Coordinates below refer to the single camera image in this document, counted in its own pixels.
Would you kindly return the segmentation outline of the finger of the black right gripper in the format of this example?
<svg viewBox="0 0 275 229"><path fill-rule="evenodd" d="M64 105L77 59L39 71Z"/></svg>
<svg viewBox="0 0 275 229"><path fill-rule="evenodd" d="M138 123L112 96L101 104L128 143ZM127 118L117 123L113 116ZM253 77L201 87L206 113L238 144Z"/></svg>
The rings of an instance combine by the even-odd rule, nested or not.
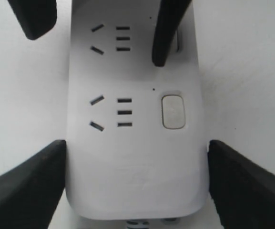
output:
<svg viewBox="0 0 275 229"><path fill-rule="evenodd" d="M191 3L191 0L160 2L152 45L154 66L165 66L175 33Z"/></svg>
<svg viewBox="0 0 275 229"><path fill-rule="evenodd" d="M8 3L29 40L40 38L56 24L56 0L9 0Z"/></svg>

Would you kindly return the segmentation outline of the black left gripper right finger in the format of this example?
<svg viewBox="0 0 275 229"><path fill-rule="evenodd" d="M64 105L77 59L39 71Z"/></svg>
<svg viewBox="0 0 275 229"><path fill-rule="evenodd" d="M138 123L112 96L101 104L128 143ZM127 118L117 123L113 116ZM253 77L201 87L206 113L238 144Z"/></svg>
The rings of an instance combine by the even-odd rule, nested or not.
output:
<svg viewBox="0 0 275 229"><path fill-rule="evenodd" d="M275 229L275 175L224 142L208 151L209 192L225 229Z"/></svg>

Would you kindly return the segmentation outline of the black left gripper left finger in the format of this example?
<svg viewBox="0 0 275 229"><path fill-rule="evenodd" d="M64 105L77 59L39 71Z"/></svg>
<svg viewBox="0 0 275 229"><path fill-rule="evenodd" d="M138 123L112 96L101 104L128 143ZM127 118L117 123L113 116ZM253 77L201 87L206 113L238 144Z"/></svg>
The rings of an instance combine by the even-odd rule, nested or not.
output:
<svg viewBox="0 0 275 229"><path fill-rule="evenodd" d="M65 188L65 140L0 176L0 229L47 229Z"/></svg>

